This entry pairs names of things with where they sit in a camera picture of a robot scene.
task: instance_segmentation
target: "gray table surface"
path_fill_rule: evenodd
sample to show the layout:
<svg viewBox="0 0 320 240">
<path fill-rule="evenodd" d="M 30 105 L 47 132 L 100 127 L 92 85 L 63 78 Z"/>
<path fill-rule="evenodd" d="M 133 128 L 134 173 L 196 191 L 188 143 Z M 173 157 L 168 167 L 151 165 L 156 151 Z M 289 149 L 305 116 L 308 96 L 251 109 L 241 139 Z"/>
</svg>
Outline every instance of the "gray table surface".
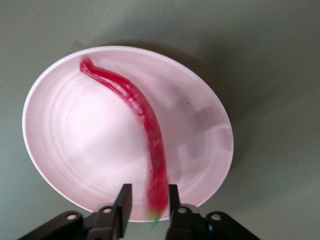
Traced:
<svg viewBox="0 0 320 240">
<path fill-rule="evenodd" d="M 202 77 L 233 127 L 235 151 L 200 207 L 263 240 L 320 238 L 320 1 L 0 0 L 0 239 L 73 205 L 26 151 L 22 109 L 37 77 L 71 51 L 102 45 L 167 55 Z M 129 223 L 125 239 L 164 239 Z"/>
</svg>

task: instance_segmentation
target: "paper plate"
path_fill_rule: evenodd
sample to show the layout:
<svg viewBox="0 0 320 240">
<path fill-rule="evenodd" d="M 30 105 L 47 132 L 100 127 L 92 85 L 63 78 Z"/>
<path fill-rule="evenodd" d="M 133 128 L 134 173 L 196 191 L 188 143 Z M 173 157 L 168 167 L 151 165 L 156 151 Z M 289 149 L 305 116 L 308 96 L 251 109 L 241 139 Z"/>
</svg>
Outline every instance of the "paper plate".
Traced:
<svg viewBox="0 0 320 240">
<path fill-rule="evenodd" d="M 68 55 L 46 69 L 29 91 L 22 114 L 27 151 L 42 177 L 88 211 L 113 203 L 132 184 L 132 222 L 145 212 L 148 151 L 131 109 L 79 70 L 84 56 L 130 79 L 150 102 L 160 125 L 169 183 L 180 200 L 200 206 L 221 186 L 234 143 L 214 92 L 195 73 L 161 54 L 102 46 Z M 162 220 L 167 219 L 165 211 Z"/>
</svg>

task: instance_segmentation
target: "white paper plate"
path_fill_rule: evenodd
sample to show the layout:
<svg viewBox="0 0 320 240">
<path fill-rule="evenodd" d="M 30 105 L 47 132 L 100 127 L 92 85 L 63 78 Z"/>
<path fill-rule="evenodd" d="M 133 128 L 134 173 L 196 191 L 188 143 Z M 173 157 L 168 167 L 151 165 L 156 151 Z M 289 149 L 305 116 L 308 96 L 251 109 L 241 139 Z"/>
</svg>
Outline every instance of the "white paper plate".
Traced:
<svg viewBox="0 0 320 240">
<path fill-rule="evenodd" d="M 27 95 L 22 130 L 43 178 L 74 204 L 94 211 L 132 183 L 132 222 L 148 221 L 148 152 L 136 117 L 116 94 L 79 71 L 83 56 L 130 79 L 159 121 L 169 182 L 180 200 L 200 206 L 223 183 L 233 155 L 231 124 L 196 74 L 161 54 L 102 46 L 68 55 L 45 70 Z M 162 216 L 168 218 L 168 211 Z"/>
</svg>

